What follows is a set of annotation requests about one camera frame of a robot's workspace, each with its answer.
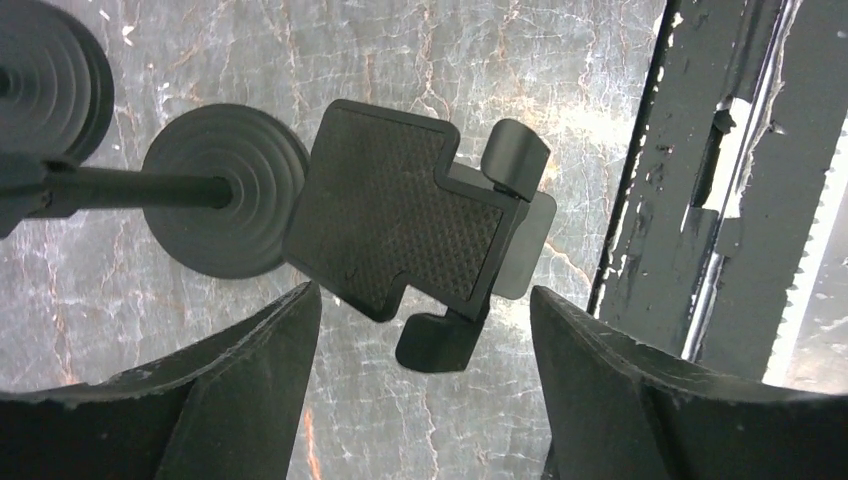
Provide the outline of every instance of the concentric rings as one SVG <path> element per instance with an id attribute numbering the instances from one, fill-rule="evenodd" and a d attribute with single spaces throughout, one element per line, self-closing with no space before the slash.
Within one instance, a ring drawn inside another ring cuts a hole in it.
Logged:
<path id="1" fill-rule="evenodd" d="M 142 171 L 221 177 L 221 209 L 146 208 L 153 236 L 178 262 L 218 278 L 249 278 L 284 263 L 283 232 L 303 188 L 309 155 L 270 115 L 242 105 L 198 108 L 156 137 Z"/>
<path id="2" fill-rule="evenodd" d="M 82 163 L 112 118 L 114 87 L 97 40 L 38 1 L 0 1 L 0 149 L 64 154 Z"/>

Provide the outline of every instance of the gray marble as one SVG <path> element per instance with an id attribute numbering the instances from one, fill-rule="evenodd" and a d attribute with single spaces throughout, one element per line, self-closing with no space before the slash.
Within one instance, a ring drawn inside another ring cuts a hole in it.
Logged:
<path id="1" fill-rule="evenodd" d="M 450 119 L 476 164 L 502 117 L 552 147 L 559 211 L 535 273 L 585 304 L 661 0 L 55 0 L 104 45 L 115 118 L 90 165 L 138 169 L 156 133 L 213 102 L 311 145 L 333 99 Z M 176 264 L 137 211 L 32 222 L 0 242 L 0 389 L 98 382 L 256 311 L 301 274 L 221 281 Z M 409 292 L 400 318 L 425 306 Z M 468 371 L 399 368 L 401 322 L 329 294 L 289 477 L 538 478 L 549 432 L 528 299 L 495 300 Z"/>

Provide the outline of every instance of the metal rod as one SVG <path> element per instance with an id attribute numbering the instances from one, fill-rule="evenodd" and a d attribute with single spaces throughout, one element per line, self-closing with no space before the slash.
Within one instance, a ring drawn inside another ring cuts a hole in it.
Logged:
<path id="1" fill-rule="evenodd" d="M 142 207 L 222 208 L 232 200 L 223 178 L 163 175 L 103 168 L 51 168 L 45 210 Z"/>

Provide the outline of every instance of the black plastic part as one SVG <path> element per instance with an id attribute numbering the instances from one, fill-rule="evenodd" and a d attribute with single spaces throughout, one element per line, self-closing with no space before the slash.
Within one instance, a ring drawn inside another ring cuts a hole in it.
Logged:
<path id="1" fill-rule="evenodd" d="M 715 373 L 542 287 L 530 318 L 558 478 L 848 478 L 848 397 Z"/>
<path id="2" fill-rule="evenodd" d="M 156 137 L 142 172 L 220 177 L 232 201 L 219 209 L 145 208 L 156 240 L 175 260 L 212 277 L 249 278 L 283 259 L 283 231 L 309 155 L 285 125 L 242 105 L 192 110 Z"/>
<path id="3" fill-rule="evenodd" d="M 320 317 L 304 284 L 106 383 L 0 394 L 0 478 L 285 478 Z"/>
<path id="4" fill-rule="evenodd" d="M 49 202 L 44 188 L 48 172 L 31 154 L 0 152 L 0 239 Z"/>
<path id="5" fill-rule="evenodd" d="M 109 63 L 88 29 L 40 1 L 0 2 L 0 150 L 67 155 L 97 148 L 112 118 Z"/>
<path id="6" fill-rule="evenodd" d="M 287 261 L 375 321 L 395 316 L 407 285 L 445 304 L 452 312 L 446 317 L 410 320 L 398 347 L 398 358 L 421 371 L 467 364 L 476 341 L 465 333 L 467 323 L 485 320 L 527 212 L 512 195 L 452 177 L 458 145 L 448 122 L 333 102 L 283 242 Z M 514 153 L 513 161 L 524 160 L 524 150 Z M 427 343 L 448 338 L 462 340 Z"/>
<path id="7" fill-rule="evenodd" d="M 461 372 L 468 367 L 483 322 L 448 311 L 444 316 L 417 313 L 409 317 L 395 349 L 398 363 L 426 373 Z"/>
<path id="8" fill-rule="evenodd" d="M 550 153 L 533 130 L 507 118 L 492 128 L 480 170 L 498 189 L 532 202 Z"/>
<path id="9" fill-rule="evenodd" d="M 485 189 L 494 189 L 494 183 L 483 175 L 483 172 L 467 165 L 454 162 L 451 165 L 451 178 Z M 512 242 L 506 251 L 501 269 L 492 294 L 510 300 L 518 300 L 527 293 L 533 272 L 539 257 L 542 255 L 548 233 L 556 216 L 556 200 L 550 195 L 536 192 L 533 202 L 523 203 L 520 208 L 526 209 L 526 214 L 519 212 L 524 220 L 518 226 Z"/>

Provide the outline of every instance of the white light strip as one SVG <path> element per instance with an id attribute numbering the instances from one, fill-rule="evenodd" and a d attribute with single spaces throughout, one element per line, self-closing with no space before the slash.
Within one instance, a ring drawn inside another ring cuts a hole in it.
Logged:
<path id="1" fill-rule="evenodd" d="M 822 257 L 836 222 L 842 196 L 845 195 L 846 186 L 848 186 L 848 114 L 846 117 L 836 144 L 836 153 L 831 160 L 830 170 L 825 179 L 824 190 L 819 197 L 819 206 L 814 216 L 817 222 L 813 222 L 810 227 L 809 239 L 804 245 L 804 256 L 798 264 L 799 272 L 795 274 L 792 282 L 793 288 L 786 292 L 786 308 L 783 309 L 777 338 L 772 346 L 771 358 L 763 376 L 763 383 L 769 385 L 781 386 L 786 378 L 795 343 L 798 341 L 798 333 L 801 331 L 801 324 L 807 312 L 807 304 L 818 277 Z"/>

